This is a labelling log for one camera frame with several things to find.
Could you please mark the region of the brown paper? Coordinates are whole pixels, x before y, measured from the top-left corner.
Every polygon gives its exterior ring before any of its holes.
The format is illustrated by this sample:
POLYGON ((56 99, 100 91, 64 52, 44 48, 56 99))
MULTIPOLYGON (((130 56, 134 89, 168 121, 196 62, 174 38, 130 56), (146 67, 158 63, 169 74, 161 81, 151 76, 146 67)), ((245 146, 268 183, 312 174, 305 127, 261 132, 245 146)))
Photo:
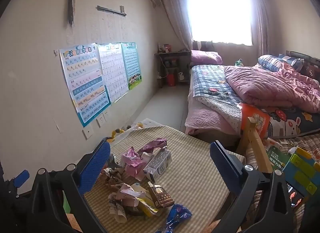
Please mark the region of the brown paper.
POLYGON ((106 185, 111 191, 118 191, 124 184, 122 175, 124 169, 106 167, 101 170, 100 178, 103 181, 103 184, 106 185))

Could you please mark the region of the pink torn wrapper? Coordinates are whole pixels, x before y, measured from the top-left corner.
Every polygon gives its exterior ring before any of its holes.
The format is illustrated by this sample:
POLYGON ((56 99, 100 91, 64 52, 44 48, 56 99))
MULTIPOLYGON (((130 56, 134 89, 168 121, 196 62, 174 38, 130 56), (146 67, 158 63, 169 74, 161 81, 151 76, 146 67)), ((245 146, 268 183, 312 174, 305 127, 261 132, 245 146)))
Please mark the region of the pink torn wrapper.
POLYGON ((127 152, 122 154, 121 164, 127 175, 141 182, 145 177, 143 170, 152 158, 151 153, 143 152, 140 156, 133 147, 130 147, 127 152))

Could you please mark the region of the colourful toy block set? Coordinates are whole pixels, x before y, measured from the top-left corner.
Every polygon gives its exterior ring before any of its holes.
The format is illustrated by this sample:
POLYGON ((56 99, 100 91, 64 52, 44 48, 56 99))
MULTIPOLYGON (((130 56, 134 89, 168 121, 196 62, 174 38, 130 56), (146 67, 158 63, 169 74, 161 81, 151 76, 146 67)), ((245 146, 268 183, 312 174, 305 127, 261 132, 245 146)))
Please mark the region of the colourful toy block set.
POLYGON ((293 209, 319 193, 319 163, 309 152, 296 147, 283 172, 293 209))

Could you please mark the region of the green number wall poster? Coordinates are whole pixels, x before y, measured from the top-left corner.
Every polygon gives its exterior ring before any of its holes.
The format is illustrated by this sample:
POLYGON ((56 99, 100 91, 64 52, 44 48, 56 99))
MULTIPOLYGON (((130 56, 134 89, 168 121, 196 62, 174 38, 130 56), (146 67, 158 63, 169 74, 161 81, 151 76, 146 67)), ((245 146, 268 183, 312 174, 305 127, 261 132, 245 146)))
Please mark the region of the green number wall poster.
POLYGON ((142 81, 137 46, 135 42, 121 43, 125 72, 129 90, 142 81))

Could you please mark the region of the white chart wall poster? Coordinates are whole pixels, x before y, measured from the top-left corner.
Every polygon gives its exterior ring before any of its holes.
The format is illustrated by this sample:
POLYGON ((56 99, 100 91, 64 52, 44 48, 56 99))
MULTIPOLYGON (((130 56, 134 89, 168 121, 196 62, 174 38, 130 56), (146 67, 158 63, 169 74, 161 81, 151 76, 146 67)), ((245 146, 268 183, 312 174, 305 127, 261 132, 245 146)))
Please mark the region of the white chart wall poster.
POLYGON ((111 103, 129 91, 120 43, 98 44, 101 68, 111 103))

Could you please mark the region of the bed with plaid sheet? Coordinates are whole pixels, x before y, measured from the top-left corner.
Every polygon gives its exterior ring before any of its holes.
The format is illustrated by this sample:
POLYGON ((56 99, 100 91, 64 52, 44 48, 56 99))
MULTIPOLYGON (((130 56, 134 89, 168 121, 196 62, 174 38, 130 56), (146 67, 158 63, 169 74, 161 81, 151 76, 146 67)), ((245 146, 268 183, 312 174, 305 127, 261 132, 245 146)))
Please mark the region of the bed with plaid sheet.
MULTIPOLYGON (((231 135, 242 133, 239 104, 245 102, 226 81, 225 67, 223 65, 192 67, 188 96, 189 113, 185 121, 188 134, 195 135, 210 130, 231 135)), ((255 107, 262 111, 267 108, 255 107)))

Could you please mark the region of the pinyin wall poster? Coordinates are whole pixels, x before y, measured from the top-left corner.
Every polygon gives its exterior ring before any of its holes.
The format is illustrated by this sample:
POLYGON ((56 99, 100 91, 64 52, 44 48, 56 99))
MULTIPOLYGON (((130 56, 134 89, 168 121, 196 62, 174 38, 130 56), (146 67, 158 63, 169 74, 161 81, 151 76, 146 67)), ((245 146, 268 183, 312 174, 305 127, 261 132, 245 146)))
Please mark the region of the pinyin wall poster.
POLYGON ((83 127, 111 105, 96 43, 60 49, 69 94, 83 127))

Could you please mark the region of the yellow medicine box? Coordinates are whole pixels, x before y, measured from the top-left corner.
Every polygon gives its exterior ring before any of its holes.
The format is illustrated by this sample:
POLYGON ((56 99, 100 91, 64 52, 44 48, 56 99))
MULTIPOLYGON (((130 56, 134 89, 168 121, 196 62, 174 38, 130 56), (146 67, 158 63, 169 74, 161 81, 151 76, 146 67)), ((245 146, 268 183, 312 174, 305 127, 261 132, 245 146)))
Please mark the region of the yellow medicine box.
POLYGON ((146 216, 152 217, 154 215, 159 215, 159 209, 156 208, 151 195, 148 190, 146 190, 144 187, 142 187, 139 183, 132 184, 131 187, 136 192, 142 192, 142 197, 137 197, 139 200, 138 208, 142 212, 145 213, 146 216))

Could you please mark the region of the checkered yellow mat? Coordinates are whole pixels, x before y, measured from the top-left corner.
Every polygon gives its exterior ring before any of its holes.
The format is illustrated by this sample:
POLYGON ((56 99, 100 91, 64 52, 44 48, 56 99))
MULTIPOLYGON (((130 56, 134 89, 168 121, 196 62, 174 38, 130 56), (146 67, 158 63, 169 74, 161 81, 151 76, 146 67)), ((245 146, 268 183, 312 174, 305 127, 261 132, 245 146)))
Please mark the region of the checkered yellow mat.
MULTIPOLYGON (((186 207, 193 215, 181 223, 175 232, 203 232, 219 213, 229 190, 215 167, 209 152, 210 145, 168 126, 132 130, 111 146, 111 152, 120 158, 130 147, 139 150, 150 141, 167 139, 172 162, 159 178, 158 184, 171 195, 177 204, 186 207)), ((156 232, 168 215, 127 216, 126 223, 118 223, 110 215, 108 196, 112 190, 98 179, 85 199, 108 232, 156 232)))

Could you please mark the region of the pink receipt paper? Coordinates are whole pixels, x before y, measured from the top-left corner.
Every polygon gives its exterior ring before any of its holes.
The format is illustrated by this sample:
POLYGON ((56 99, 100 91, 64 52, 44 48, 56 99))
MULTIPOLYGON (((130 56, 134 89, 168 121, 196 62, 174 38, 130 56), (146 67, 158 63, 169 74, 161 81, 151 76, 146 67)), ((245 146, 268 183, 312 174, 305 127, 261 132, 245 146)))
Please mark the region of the pink receipt paper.
POLYGON ((111 185, 111 190, 112 193, 108 196, 109 213, 116 222, 127 222, 127 215, 145 215, 138 208, 140 199, 146 197, 145 191, 136 191, 132 186, 125 183, 111 185))

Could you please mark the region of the dark corner shelf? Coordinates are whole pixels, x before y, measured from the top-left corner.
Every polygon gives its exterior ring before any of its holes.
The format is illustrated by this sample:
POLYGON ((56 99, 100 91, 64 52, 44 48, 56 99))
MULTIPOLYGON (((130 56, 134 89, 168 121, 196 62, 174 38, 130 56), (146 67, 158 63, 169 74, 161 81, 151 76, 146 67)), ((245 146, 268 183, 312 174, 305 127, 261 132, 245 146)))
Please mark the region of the dark corner shelf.
POLYGON ((191 51, 154 54, 157 65, 157 83, 160 88, 168 87, 167 75, 175 74, 176 85, 190 84, 191 51))

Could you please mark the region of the white blue milk carton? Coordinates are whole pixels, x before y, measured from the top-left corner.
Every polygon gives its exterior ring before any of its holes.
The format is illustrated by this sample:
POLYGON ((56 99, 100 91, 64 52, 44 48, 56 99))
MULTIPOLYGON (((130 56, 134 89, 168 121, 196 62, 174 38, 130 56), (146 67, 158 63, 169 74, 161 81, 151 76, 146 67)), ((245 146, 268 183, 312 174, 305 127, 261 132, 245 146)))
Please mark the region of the white blue milk carton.
POLYGON ((152 183, 156 183, 167 170, 172 161, 171 152, 167 149, 160 150, 144 167, 143 172, 152 183))

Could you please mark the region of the maroon pocky foil wrapper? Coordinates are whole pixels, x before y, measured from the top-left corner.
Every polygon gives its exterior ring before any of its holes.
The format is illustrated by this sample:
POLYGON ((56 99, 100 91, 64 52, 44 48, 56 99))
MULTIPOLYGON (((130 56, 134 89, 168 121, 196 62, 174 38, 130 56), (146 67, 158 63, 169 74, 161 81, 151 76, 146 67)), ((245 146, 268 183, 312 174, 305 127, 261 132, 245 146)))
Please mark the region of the maroon pocky foil wrapper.
POLYGON ((164 147, 167 147, 167 139, 157 138, 144 145, 137 153, 141 157, 144 152, 152 154, 154 149, 164 147))

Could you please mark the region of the blue snack wrapper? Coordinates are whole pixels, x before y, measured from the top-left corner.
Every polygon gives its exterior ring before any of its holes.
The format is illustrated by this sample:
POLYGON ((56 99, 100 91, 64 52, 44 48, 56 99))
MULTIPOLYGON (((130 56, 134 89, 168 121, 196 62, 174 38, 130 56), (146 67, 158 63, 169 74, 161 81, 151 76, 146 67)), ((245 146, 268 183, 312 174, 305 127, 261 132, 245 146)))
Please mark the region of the blue snack wrapper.
POLYGON ((156 231, 156 233, 173 233, 181 223, 190 219, 192 216, 193 214, 188 208, 181 204, 174 204, 165 223, 156 231))

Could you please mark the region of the brown cigarette box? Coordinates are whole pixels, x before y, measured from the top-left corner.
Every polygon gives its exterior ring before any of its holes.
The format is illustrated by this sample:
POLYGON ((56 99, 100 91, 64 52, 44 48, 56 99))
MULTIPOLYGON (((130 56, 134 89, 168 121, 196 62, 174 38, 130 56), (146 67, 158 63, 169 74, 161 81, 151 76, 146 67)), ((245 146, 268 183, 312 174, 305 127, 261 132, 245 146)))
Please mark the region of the brown cigarette box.
POLYGON ((156 208, 168 208, 175 204, 174 199, 162 186, 148 182, 148 190, 156 208))

